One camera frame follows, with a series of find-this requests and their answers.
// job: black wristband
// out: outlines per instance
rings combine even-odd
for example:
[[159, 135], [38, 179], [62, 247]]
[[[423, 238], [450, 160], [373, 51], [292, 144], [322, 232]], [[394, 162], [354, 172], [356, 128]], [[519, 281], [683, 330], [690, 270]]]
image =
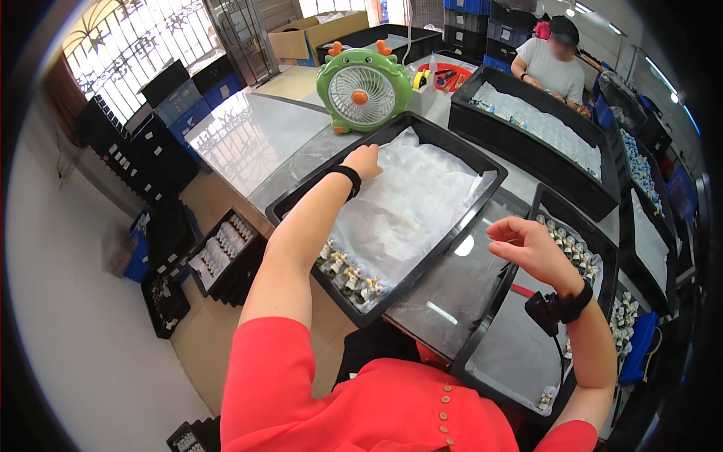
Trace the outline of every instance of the black wristband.
[[346, 198], [347, 201], [358, 195], [359, 189], [362, 187], [362, 178], [359, 177], [359, 174], [355, 170], [348, 166], [337, 165], [329, 168], [327, 174], [329, 173], [342, 173], [351, 180], [351, 192], [349, 192], [349, 196]]
[[573, 297], [572, 294], [569, 294], [560, 300], [560, 322], [567, 324], [580, 318], [580, 313], [592, 299], [590, 284], [584, 279], [583, 282], [585, 286], [578, 296]]

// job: white t-shirt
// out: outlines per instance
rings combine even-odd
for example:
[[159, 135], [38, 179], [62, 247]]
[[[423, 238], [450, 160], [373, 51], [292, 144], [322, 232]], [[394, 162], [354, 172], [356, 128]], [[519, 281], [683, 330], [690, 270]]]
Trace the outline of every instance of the white t-shirt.
[[527, 64], [527, 73], [546, 89], [578, 105], [583, 103], [585, 73], [577, 61], [566, 63], [556, 59], [549, 49], [549, 42], [540, 38], [529, 39], [517, 47], [517, 54]]

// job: person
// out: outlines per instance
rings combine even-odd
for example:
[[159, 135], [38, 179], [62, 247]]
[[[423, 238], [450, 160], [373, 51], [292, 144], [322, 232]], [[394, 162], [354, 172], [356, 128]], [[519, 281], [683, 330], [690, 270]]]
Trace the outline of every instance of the person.
[[535, 25], [535, 38], [549, 39], [549, 16], [544, 13]]
[[517, 48], [512, 73], [577, 109], [583, 103], [585, 74], [573, 60], [580, 42], [577, 27], [567, 17], [549, 21], [550, 38], [530, 38]]
[[[361, 146], [343, 166], [363, 183], [382, 172], [377, 157], [376, 145]], [[494, 402], [418, 362], [372, 360], [328, 396], [312, 398], [309, 271], [352, 187], [351, 176], [330, 172], [300, 199], [268, 241], [234, 334], [221, 409], [222, 449], [517, 450], [512, 428]], [[487, 233], [494, 239], [490, 252], [520, 265], [560, 296], [576, 297], [586, 287], [536, 221], [509, 217], [492, 224]], [[612, 404], [617, 356], [594, 298], [567, 327], [577, 386], [538, 451], [592, 451]]]

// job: cardboard box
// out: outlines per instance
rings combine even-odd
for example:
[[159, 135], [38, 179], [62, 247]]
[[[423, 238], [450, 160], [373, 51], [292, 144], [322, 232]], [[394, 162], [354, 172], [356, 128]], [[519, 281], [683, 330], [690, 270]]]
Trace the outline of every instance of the cardboard box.
[[[318, 15], [328, 14], [331, 12], [323, 12]], [[324, 62], [318, 61], [313, 49], [336, 38], [367, 28], [369, 28], [369, 19], [366, 11], [358, 11], [356, 14], [349, 14], [323, 24], [320, 24], [315, 16], [311, 16], [270, 32], [269, 42], [276, 62], [279, 64], [316, 67]]]

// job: glue bottle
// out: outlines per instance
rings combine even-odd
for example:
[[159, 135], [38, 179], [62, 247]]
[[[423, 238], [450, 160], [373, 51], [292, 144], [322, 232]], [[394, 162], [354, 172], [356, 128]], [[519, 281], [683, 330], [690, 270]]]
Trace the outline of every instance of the glue bottle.
[[432, 72], [431, 75], [434, 77], [437, 72], [437, 60], [435, 59], [434, 52], [432, 52], [432, 56], [429, 58], [429, 70]]

